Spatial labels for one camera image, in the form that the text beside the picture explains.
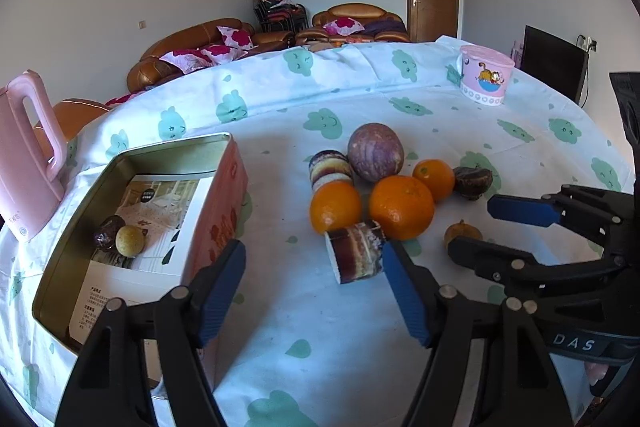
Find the yellow fruit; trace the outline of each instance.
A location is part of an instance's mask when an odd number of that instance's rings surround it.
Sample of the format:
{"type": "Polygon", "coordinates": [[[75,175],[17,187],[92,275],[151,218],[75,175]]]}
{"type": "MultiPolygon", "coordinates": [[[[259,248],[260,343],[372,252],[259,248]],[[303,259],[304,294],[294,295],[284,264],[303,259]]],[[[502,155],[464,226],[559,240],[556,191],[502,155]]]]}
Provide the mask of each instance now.
{"type": "Polygon", "coordinates": [[[359,223],[362,220],[362,202],[358,191],[343,181],[323,185],[311,200],[309,220],[318,233],[359,223]]]}
{"type": "Polygon", "coordinates": [[[387,237],[414,239],[431,224],[434,213],[429,189],[411,176],[389,176],[380,180],[369,198],[369,215],[382,226],[387,237]]]}
{"type": "Polygon", "coordinates": [[[424,183],[435,201],[448,198],[456,185],[453,169],[442,160],[423,160],[414,168],[414,178],[424,183]]]}
{"type": "Polygon", "coordinates": [[[135,257],[145,248],[145,235],[138,227],[125,225],[116,234],[116,250],[125,257],[135,257]]]}

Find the small dried fruit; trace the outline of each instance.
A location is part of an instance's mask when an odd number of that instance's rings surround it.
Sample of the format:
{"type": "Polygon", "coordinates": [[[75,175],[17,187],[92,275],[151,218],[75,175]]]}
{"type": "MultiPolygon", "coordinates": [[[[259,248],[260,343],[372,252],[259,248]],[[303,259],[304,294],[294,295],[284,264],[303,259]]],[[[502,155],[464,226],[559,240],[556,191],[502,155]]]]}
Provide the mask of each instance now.
{"type": "Polygon", "coordinates": [[[464,219],[461,219],[459,223],[451,225],[444,233],[444,248],[448,248],[449,243],[459,235],[482,241],[482,232],[476,229],[476,227],[465,223],[464,219]]]}
{"type": "Polygon", "coordinates": [[[125,225],[116,234],[116,249],[125,257],[135,257],[145,248],[145,234],[142,229],[125,225]]]}
{"type": "Polygon", "coordinates": [[[470,201],[479,199],[494,183],[494,174],[490,169],[456,167],[453,174],[456,176],[453,190],[470,201]]]}
{"type": "Polygon", "coordinates": [[[103,252],[112,251],[116,247],[116,234],[126,223],[120,216],[109,216],[105,219],[97,232],[94,233],[94,244],[103,252]]]}

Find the mug lid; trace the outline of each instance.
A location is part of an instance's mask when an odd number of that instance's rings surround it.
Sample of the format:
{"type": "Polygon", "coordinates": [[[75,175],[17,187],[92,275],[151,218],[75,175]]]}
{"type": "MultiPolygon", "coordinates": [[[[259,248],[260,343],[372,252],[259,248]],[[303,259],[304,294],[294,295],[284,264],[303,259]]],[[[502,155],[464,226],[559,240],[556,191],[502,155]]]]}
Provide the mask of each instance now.
{"type": "Polygon", "coordinates": [[[476,46],[475,44],[467,44],[460,46],[460,51],[467,57],[474,60],[485,60],[495,66],[502,66],[503,68],[513,68],[516,64],[507,55],[492,50],[491,48],[485,48],[484,46],[476,46]]]}

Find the power outlet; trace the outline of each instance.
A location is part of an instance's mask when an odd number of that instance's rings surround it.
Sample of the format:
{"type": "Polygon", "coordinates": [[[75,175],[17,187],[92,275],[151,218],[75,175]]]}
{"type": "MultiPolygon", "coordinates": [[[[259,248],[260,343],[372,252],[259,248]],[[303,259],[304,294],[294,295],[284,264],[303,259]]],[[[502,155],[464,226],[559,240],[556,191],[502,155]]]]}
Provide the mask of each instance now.
{"type": "Polygon", "coordinates": [[[591,37],[585,37],[584,35],[578,36],[577,45],[584,49],[587,53],[596,51],[598,47],[598,41],[595,41],[591,37]]]}

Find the purple fruit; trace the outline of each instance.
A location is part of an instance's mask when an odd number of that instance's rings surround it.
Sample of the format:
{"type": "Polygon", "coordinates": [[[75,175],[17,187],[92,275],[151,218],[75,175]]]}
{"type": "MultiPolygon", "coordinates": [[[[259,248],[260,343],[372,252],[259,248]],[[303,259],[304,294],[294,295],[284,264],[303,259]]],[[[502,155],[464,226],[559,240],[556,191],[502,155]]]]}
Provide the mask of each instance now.
{"type": "Polygon", "coordinates": [[[94,233],[94,244],[103,252],[114,251],[116,248],[116,235],[118,230],[126,223],[120,216],[109,216],[105,219],[97,232],[94,233]]]}
{"type": "Polygon", "coordinates": [[[391,128],[382,123],[366,123],[351,135],[347,158],[358,176],[377,183],[400,172],[404,149],[391,128]]]}

